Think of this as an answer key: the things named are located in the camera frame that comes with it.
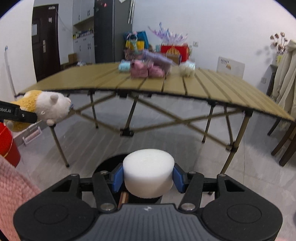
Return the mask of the white wall heater panel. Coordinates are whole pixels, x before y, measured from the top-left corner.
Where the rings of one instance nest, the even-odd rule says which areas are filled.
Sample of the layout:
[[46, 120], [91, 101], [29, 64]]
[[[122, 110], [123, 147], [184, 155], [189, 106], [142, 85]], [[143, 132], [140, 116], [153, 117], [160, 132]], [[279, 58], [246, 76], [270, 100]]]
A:
[[239, 78], [243, 78], [245, 64], [234, 61], [232, 59], [218, 57], [217, 72], [230, 74]]

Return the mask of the light blue plush cloth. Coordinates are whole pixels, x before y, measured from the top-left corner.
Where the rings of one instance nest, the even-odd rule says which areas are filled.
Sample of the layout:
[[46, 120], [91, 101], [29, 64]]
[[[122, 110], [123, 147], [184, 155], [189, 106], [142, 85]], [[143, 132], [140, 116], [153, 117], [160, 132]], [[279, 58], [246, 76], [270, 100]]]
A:
[[131, 61], [121, 60], [118, 66], [119, 72], [130, 72], [130, 64], [131, 64]]

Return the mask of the tan folding slat table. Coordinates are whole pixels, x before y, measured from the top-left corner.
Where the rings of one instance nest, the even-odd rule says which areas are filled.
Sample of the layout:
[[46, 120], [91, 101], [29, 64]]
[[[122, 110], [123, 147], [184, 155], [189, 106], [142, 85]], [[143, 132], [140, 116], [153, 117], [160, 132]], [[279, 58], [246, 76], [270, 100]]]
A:
[[[93, 64], [83, 67], [72, 67], [61, 71], [37, 82], [31, 86], [31, 89], [67, 94], [86, 92], [91, 95], [98, 91], [107, 91], [107, 96], [91, 101], [78, 109], [71, 110], [70, 115], [78, 115], [127, 137], [131, 137], [135, 133], [158, 128], [184, 125], [229, 151], [229, 156], [221, 171], [222, 173], [226, 172], [233, 160], [254, 112], [295, 124], [295, 119], [284, 111], [283, 108], [243, 79], [227, 73], [201, 68], [197, 69], [190, 77], [182, 77], [179, 70], [174, 67], [170, 74], [163, 78], [132, 78], [128, 73], [119, 72], [117, 63]], [[185, 119], [145, 100], [145, 97], [150, 97], [154, 94], [205, 101], [211, 108], [221, 106], [223, 111], [220, 113], [211, 111], [207, 115]], [[97, 104], [117, 96], [131, 98], [134, 103], [141, 103], [169, 117], [171, 121], [158, 125], [144, 126], [134, 130], [129, 126], [121, 129], [99, 121], [95, 116], [89, 116], [84, 113], [85, 109], [94, 108]], [[244, 119], [237, 137], [230, 136], [228, 143], [211, 135], [207, 129], [201, 129], [194, 125], [196, 121], [205, 120], [209, 123], [214, 118], [222, 116], [229, 118], [229, 116], [237, 113], [243, 113]]]

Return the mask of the dark grey refrigerator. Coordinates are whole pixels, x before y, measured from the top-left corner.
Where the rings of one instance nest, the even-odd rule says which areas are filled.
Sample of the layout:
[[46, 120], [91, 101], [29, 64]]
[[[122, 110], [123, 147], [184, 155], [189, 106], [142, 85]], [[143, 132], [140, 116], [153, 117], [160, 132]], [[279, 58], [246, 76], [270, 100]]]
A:
[[118, 62], [125, 58], [126, 34], [132, 30], [131, 1], [95, 1], [94, 50], [96, 63]]

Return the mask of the clear plastic bag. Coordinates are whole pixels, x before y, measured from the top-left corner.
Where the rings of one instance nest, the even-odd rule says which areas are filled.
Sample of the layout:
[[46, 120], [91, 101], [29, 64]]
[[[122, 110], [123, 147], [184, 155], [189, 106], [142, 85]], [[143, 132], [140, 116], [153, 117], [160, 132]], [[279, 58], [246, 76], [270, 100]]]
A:
[[180, 75], [182, 77], [190, 77], [195, 73], [196, 64], [192, 61], [185, 61], [179, 65]]

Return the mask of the red plastic bucket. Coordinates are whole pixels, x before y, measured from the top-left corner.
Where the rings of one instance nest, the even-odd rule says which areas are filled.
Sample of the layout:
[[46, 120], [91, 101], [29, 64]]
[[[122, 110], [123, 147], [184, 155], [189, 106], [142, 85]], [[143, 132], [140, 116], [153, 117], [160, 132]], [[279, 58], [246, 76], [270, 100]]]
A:
[[0, 127], [0, 144], [1, 155], [10, 164], [17, 167], [21, 160], [21, 155], [13, 138], [13, 134], [3, 123], [1, 123]]

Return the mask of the dark brown door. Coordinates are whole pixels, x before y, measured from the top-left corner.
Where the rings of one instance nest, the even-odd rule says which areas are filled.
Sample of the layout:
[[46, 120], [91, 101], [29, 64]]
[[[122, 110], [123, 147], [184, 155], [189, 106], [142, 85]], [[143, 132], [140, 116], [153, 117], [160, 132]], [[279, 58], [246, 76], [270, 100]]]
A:
[[38, 82], [61, 70], [57, 4], [33, 8], [32, 52], [34, 70]]

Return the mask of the yellow white plush toy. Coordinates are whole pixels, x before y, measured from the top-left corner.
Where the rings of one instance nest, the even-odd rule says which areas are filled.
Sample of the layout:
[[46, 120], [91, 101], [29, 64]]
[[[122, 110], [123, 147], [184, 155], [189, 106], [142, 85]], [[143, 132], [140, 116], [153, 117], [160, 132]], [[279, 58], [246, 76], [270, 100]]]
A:
[[[44, 121], [48, 126], [53, 126], [62, 121], [71, 108], [71, 100], [61, 93], [30, 90], [17, 101], [11, 102], [19, 105], [21, 110], [33, 112], [38, 121]], [[32, 123], [21, 123], [13, 120], [4, 120], [5, 126], [12, 132], [18, 133], [28, 128]]]

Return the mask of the purple drawstring cloth bag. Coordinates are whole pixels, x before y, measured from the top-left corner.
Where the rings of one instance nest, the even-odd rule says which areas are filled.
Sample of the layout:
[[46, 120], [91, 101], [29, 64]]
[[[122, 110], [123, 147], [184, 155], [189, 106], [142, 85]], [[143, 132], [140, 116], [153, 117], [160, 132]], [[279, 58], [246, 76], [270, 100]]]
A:
[[144, 60], [151, 61], [155, 65], [162, 68], [165, 72], [169, 72], [171, 66], [176, 66], [176, 63], [173, 60], [167, 58], [163, 54], [150, 52], [146, 49], [142, 53]]

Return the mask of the red gift box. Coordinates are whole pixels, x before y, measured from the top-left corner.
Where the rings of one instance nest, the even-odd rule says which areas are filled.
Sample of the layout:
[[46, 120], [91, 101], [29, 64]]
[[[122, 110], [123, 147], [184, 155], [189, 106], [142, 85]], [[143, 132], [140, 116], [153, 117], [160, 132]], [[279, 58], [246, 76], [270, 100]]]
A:
[[161, 53], [173, 60], [177, 65], [180, 65], [182, 62], [189, 60], [190, 48], [187, 44], [161, 45]]

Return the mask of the blue gift bag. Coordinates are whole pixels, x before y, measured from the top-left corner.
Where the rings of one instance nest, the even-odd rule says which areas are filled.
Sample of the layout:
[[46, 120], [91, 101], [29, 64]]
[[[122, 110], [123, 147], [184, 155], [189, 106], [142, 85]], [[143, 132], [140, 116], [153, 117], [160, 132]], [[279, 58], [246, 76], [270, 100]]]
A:
[[146, 31], [126, 32], [124, 38], [126, 49], [142, 51], [149, 48]]

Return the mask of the white kitchen cabinet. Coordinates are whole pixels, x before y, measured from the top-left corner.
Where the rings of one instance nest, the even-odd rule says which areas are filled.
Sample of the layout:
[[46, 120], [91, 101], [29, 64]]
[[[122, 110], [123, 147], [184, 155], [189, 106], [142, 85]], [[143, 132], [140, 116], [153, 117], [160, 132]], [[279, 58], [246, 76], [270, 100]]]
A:
[[95, 63], [94, 1], [73, 1], [73, 50], [77, 61]]

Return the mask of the open cardboard box floor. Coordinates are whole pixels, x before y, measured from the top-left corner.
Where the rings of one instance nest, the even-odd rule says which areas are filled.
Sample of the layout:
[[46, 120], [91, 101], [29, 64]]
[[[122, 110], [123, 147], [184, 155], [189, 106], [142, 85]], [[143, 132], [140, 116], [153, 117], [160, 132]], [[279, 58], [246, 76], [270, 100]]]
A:
[[78, 63], [77, 53], [72, 53], [68, 55], [68, 62], [61, 64], [61, 70], [65, 70], [71, 67], [76, 66]]

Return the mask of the pink satin cloth bag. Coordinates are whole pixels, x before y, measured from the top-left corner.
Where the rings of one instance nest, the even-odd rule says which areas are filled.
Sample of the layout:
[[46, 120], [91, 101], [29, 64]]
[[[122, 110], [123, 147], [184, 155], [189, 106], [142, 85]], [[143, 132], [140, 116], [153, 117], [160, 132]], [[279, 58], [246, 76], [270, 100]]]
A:
[[130, 75], [132, 78], [163, 78], [165, 71], [152, 62], [133, 60], [130, 63]]

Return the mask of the white round foam disc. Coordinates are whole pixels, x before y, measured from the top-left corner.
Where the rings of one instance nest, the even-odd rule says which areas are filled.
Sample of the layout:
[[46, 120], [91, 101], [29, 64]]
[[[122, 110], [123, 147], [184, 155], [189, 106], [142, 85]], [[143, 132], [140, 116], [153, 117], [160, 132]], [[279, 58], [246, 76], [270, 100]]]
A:
[[128, 154], [125, 164], [128, 163], [140, 165], [136, 169], [155, 180], [156, 184], [152, 187], [159, 185], [159, 194], [164, 195], [172, 188], [175, 160], [171, 154], [158, 149], [142, 149]]

